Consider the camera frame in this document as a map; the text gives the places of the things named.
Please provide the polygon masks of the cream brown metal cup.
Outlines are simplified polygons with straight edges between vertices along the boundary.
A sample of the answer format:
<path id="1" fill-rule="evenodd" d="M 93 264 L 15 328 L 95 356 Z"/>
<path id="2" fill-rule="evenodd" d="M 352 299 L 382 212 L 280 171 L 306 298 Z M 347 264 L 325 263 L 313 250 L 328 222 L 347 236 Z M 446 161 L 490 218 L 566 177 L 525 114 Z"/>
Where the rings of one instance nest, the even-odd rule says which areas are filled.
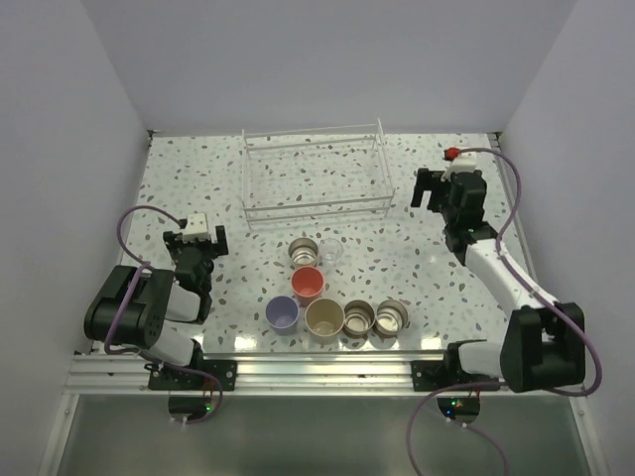
<path id="1" fill-rule="evenodd" d="M 295 268 L 314 267 L 318 262 L 318 244 L 307 237 L 297 238 L 290 243 L 288 254 Z"/>

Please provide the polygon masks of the red plastic cup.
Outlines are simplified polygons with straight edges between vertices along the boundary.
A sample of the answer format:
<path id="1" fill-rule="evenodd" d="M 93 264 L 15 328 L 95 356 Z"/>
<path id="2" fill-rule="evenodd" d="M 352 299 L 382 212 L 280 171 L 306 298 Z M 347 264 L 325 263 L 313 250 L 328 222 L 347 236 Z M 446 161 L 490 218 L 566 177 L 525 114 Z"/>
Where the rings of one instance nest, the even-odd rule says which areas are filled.
<path id="1" fill-rule="evenodd" d="M 302 306 L 308 306 L 319 298 L 325 281 L 322 272 L 311 266 L 296 269 L 291 278 L 293 293 Z"/>

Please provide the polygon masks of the clear plastic cup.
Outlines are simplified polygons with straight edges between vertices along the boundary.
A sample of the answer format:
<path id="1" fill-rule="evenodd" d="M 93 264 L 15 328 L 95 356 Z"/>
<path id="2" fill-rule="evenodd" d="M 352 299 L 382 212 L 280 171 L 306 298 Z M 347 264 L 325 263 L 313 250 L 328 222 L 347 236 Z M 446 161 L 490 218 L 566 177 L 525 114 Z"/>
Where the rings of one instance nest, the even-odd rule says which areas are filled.
<path id="1" fill-rule="evenodd" d="M 324 265 L 335 266 L 343 254 L 343 245 L 333 238 L 326 238 L 318 245 L 320 260 Z"/>

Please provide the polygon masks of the beige plastic cup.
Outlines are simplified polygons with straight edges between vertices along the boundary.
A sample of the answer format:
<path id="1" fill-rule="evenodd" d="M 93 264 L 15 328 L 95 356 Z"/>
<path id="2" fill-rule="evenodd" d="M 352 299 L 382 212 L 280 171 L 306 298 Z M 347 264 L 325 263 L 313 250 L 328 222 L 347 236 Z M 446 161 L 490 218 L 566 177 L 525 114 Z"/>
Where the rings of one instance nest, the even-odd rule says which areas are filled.
<path id="1" fill-rule="evenodd" d="M 337 339 L 342 330 L 345 313 L 335 300 L 318 298 L 306 309 L 305 322 L 313 341 L 328 344 Z"/>

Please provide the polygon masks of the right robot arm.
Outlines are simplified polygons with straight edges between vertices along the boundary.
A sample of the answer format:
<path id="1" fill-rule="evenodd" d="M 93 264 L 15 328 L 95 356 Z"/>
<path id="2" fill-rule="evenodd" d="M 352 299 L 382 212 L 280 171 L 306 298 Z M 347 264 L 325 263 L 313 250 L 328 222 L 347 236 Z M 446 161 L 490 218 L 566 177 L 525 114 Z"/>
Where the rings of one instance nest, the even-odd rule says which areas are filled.
<path id="1" fill-rule="evenodd" d="M 412 206 L 431 196 L 429 211 L 444 219 L 447 248 L 496 299 L 507 318 L 501 342 L 450 344 L 439 376 L 454 389 L 501 380 L 516 393 L 579 384 L 585 377 L 584 315 L 573 303 L 546 294 L 515 263 L 484 219 L 487 184 L 481 172 L 446 174 L 421 168 Z"/>

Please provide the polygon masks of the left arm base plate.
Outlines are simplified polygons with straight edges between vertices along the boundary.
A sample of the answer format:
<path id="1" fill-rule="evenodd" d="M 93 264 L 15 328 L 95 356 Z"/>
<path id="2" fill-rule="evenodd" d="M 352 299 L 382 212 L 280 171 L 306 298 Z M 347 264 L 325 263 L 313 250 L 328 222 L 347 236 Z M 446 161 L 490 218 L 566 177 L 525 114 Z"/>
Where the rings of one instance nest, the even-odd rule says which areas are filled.
<path id="1" fill-rule="evenodd" d="M 157 363 L 146 363 L 144 369 L 150 373 L 148 389 L 151 391 L 209 391 L 232 392 L 238 376 L 238 363 L 232 360 L 205 360 L 197 367 L 175 370 Z"/>

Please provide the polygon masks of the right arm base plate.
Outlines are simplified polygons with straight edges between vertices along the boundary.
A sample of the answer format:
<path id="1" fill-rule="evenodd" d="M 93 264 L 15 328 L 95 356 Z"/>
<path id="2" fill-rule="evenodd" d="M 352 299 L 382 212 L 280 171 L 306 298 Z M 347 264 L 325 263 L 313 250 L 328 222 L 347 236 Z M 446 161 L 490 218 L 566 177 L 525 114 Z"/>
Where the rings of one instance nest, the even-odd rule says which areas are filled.
<path id="1" fill-rule="evenodd" d="M 415 392 L 431 392 L 455 385 L 470 384 L 469 390 L 474 390 L 475 384 L 492 384 L 487 390 L 497 391 L 501 384 L 497 378 L 482 374 L 468 374 L 458 367 L 456 362 L 447 363 L 441 360 L 414 360 L 410 363 L 411 380 Z"/>

